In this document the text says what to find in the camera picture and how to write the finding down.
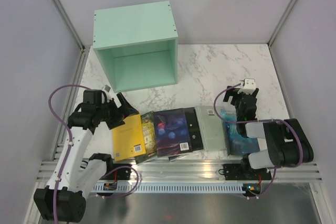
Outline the yellow book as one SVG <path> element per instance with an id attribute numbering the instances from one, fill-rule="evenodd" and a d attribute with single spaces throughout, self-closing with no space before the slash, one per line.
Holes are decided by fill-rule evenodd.
<path id="1" fill-rule="evenodd" d="M 141 116 L 129 116 L 124 123 L 112 130 L 113 154 L 117 162 L 146 153 Z"/>

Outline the green forest cover book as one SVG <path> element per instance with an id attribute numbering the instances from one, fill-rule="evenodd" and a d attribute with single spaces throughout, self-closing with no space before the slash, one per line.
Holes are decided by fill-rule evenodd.
<path id="1" fill-rule="evenodd" d="M 136 164 L 142 164 L 157 158 L 153 111 L 141 115 L 142 132 L 145 143 L 145 154 L 135 157 Z"/>

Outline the dark purple galaxy book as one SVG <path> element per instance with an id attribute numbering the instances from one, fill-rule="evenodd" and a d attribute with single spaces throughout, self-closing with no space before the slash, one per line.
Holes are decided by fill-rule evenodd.
<path id="1" fill-rule="evenodd" d="M 178 156 L 193 151 L 182 108 L 154 112 L 153 123 L 158 157 Z"/>

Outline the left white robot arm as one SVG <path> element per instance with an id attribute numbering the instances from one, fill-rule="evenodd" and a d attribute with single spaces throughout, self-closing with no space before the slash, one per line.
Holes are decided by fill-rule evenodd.
<path id="1" fill-rule="evenodd" d="M 124 126 L 125 121 L 139 112 L 117 93 L 117 106 L 106 90 L 85 89 L 82 102 L 66 122 L 68 136 L 55 170 L 44 188 L 34 192 L 34 202 L 41 217 L 54 223 L 79 223 L 86 209 L 86 201 L 99 180 L 121 175 L 128 180 L 136 170 L 128 164 L 114 164 L 110 154 L 95 153 L 80 171 L 84 153 L 96 128 L 105 123 L 108 129 Z"/>

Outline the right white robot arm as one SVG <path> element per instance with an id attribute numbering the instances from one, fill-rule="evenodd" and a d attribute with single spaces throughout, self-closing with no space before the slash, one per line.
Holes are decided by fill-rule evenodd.
<path id="1" fill-rule="evenodd" d="M 241 92 L 229 86 L 223 101 L 235 107 L 232 119 L 223 113 L 229 153 L 241 156 L 240 173 L 247 179 L 259 170 L 297 167 L 314 158 L 313 149 L 297 119 L 257 120 L 257 93 Z"/>

